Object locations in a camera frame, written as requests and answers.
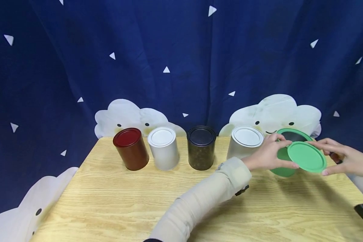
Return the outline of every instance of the wood grain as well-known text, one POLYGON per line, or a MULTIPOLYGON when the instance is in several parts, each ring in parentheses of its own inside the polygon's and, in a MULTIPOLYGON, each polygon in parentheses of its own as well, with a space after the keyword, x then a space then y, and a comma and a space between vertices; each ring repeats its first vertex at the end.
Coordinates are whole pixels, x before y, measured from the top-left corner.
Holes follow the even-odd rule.
MULTIPOLYGON (((101 138, 31 241, 143 241, 177 196, 225 161, 228 143, 229 138, 218 137, 215 162, 207 171, 189 166, 184 137, 177 138, 180 162, 173 170, 157 170, 150 154, 145 168, 129 171, 112 138, 101 138)), ((363 220, 353 210, 359 203, 363 195, 342 174, 322 177, 299 170, 281 178, 258 171, 250 189, 215 208, 189 241, 363 242, 363 220)))

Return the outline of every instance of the white tin can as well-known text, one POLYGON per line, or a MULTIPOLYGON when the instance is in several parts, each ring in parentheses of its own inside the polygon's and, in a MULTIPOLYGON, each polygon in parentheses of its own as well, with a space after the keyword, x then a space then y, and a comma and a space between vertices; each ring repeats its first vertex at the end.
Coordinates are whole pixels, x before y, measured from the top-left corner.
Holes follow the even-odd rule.
POLYGON ((264 140, 263 134, 250 126, 238 126, 231 132, 227 159, 252 155, 264 140))
POLYGON ((179 163, 176 132, 168 127, 158 127, 148 135, 155 166, 164 171, 172 170, 179 163))

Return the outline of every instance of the beige sleeve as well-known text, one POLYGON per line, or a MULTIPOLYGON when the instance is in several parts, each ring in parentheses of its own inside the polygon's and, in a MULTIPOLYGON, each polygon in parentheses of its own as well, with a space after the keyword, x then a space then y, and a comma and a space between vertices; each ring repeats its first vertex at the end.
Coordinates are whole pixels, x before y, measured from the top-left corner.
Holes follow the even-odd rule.
POLYGON ((211 176, 182 194, 156 224, 149 238, 186 242, 207 212, 248 185, 252 174, 238 158, 222 163, 211 176))

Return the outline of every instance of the hand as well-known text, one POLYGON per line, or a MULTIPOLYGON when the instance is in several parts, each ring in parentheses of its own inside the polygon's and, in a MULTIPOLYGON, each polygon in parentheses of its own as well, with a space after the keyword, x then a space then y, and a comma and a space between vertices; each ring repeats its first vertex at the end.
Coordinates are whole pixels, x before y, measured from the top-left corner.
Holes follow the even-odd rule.
POLYGON ((298 165, 291 161, 277 158, 277 151, 292 143, 278 133, 273 133, 265 137, 260 148, 251 156, 242 158, 243 163, 252 171, 256 169, 271 170, 278 167, 297 169, 298 165))
POLYGON ((339 159, 343 163, 335 166, 330 166, 322 171, 322 175, 328 176, 338 173, 351 173, 358 176, 363 176, 363 153, 351 148, 349 146, 342 145, 337 141, 330 138, 324 138, 317 142, 308 142, 316 148, 323 150, 325 155, 330 155, 331 152, 336 153, 339 159))

